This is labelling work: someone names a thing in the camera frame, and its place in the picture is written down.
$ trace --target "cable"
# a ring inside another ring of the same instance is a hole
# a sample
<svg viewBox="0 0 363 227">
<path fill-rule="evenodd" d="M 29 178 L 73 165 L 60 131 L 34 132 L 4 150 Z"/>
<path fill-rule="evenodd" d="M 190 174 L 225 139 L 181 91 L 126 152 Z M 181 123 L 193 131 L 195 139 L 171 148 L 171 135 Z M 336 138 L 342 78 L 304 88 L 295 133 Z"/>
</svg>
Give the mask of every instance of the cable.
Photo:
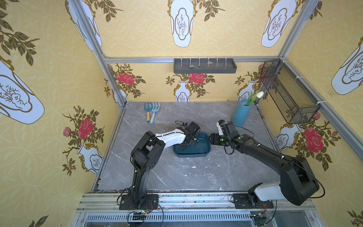
<svg viewBox="0 0 363 227">
<path fill-rule="evenodd" d="M 276 210 L 277 210 L 277 200 L 276 200 L 275 212 L 273 213 L 272 218 L 271 218 L 268 222 L 266 222 L 264 225 L 266 225 L 266 224 L 268 224 L 270 221 L 272 221 L 272 219 L 275 217 Z"/>
<path fill-rule="evenodd" d="M 303 170 L 305 170 L 305 172 L 307 172 L 310 176 L 312 176 L 320 185 L 321 185 L 321 187 L 323 188 L 323 195 L 321 195 L 321 196 L 318 196 L 318 197 L 309 197 L 309 199 L 317 199 L 317 198 L 321 198 L 321 197 L 323 197 L 324 195 L 325 195 L 325 188 L 324 188 L 324 186 L 320 183 L 320 181 L 316 178 L 316 177 L 314 177 L 311 173 L 309 173 L 309 171 L 307 171 L 306 169 L 304 169 L 302 166 L 300 166 L 300 165 L 298 165 L 298 164 L 296 164 L 295 162 L 292 162 L 293 164 L 295 164 L 295 165 L 297 165 L 298 167 L 300 167 L 300 168 L 302 168 Z"/>
<path fill-rule="evenodd" d="M 163 225 L 163 222 L 164 222 L 164 210 L 163 210 L 163 208 L 160 206 L 160 204 L 159 203 L 156 203 L 160 208 L 161 208 L 161 211 L 163 212 L 163 219 L 162 219 L 162 221 L 161 221 L 161 224 L 160 224 L 160 226 L 159 227 L 161 227 L 162 225 Z"/>
<path fill-rule="evenodd" d="M 138 226 L 133 226 L 133 225 L 131 225 L 131 223 L 129 223 L 129 216 L 130 216 L 130 214 L 131 214 L 132 212 L 134 212 L 135 214 L 140 214 L 140 213 L 138 213 L 137 211 L 131 211 L 131 212 L 127 215 L 127 218 L 126 218 L 126 220 L 127 220 L 127 226 L 131 226 L 131 227 L 139 227 L 139 226 L 142 226 L 142 224 L 144 224 L 144 219 L 141 219 L 141 220 L 142 220 L 142 223 L 141 223 L 140 225 L 138 225 Z"/>
<path fill-rule="evenodd" d="M 122 191 L 122 193 L 117 197 L 117 200 L 116 200 L 116 204 L 117 205 L 120 205 L 120 204 L 118 204 L 118 199 L 122 196 L 122 194 L 126 191 L 126 190 L 128 190 L 128 188 L 125 188 L 123 191 Z"/>
<path fill-rule="evenodd" d="M 177 125 L 180 125 L 180 126 L 183 126 L 183 127 L 184 127 L 184 124 L 185 124 L 185 123 L 184 123 L 183 121 L 179 121 L 179 122 L 181 122 L 181 123 L 182 123 L 182 125 L 181 125 L 181 124 L 178 124 L 178 123 L 177 123 L 177 121 L 174 121 L 174 122 L 175 122 Z"/>
<path fill-rule="evenodd" d="M 223 146 L 224 147 L 224 152 L 226 153 L 226 154 L 228 154 L 227 153 L 227 150 L 226 150 L 226 146 Z"/>
</svg>

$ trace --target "marble surface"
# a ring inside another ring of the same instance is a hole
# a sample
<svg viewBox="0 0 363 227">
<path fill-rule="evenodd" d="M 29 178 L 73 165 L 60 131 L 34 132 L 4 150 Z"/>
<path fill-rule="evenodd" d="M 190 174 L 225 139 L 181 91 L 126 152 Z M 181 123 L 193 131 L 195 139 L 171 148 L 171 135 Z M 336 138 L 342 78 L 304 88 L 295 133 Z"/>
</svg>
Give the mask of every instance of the marble surface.
<svg viewBox="0 0 363 227">
<path fill-rule="evenodd" d="M 176 120 L 197 123 L 202 132 L 217 133 L 216 123 L 229 121 L 238 102 L 165 102 L 156 113 L 154 124 L 146 122 L 144 103 L 128 102 L 110 157 L 101 174 L 98 190 L 122 190 L 130 187 L 133 166 L 131 150 L 147 131 L 163 133 L 174 130 Z M 244 125 L 254 138 L 272 148 L 263 122 L 255 106 L 251 106 Z M 249 134 L 236 127 L 240 134 Z M 253 185 L 279 181 L 280 177 L 260 161 L 239 152 L 227 155 L 222 146 L 212 145 L 206 157 L 178 158 L 172 147 L 163 151 L 151 170 L 147 189 L 156 190 L 237 190 L 245 191 Z"/>
</svg>

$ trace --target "black metal basket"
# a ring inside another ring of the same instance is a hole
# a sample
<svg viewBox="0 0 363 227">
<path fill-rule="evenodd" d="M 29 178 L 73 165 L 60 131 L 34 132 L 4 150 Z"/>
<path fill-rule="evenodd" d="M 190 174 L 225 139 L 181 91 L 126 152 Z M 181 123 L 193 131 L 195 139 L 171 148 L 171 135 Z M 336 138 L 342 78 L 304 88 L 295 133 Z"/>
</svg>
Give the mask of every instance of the black metal basket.
<svg viewBox="0 0 363 227">
<path fill-rule="evenodd" d="M 288 124 L 307 123 L 321 107 L 281 60 L 264 63 L 261 81 Z"/>
</svg>

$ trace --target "cable tie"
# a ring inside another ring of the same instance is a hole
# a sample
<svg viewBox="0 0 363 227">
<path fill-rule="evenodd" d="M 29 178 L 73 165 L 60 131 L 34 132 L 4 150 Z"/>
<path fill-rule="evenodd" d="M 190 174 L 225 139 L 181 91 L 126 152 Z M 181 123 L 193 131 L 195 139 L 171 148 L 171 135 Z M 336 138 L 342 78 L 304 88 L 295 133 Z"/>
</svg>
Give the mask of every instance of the cable tie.
<svg viewBox="0 0 363 227">
<path fill-rule="evenodd" d="M 317 106 L 319 103 L 322 103 L 322 102 L 327 102 L 327 101 L 319 101 L 319 102 L 317 102 L 317 104 L 315 106 Z"/>
</svg>

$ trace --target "metal rail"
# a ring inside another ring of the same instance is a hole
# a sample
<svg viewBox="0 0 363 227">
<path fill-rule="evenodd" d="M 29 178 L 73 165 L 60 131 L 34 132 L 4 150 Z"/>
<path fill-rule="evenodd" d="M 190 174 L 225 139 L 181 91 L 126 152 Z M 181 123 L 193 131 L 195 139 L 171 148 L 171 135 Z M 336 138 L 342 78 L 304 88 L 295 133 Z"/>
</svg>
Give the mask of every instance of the metal rail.
<svg viewBox="0 0 363 227">
<path fill-rule="evenodd" d="M 197 56 L 197 57 L 105 57 L 107 64 L 112 63 L 174 63 L 174 58 L 217 58 L 217 56 Z M 278 60 L 278 56 L 234 56 L 227 57 L 233 58 L 235 62 L 265 62 Z"/>
</svg>

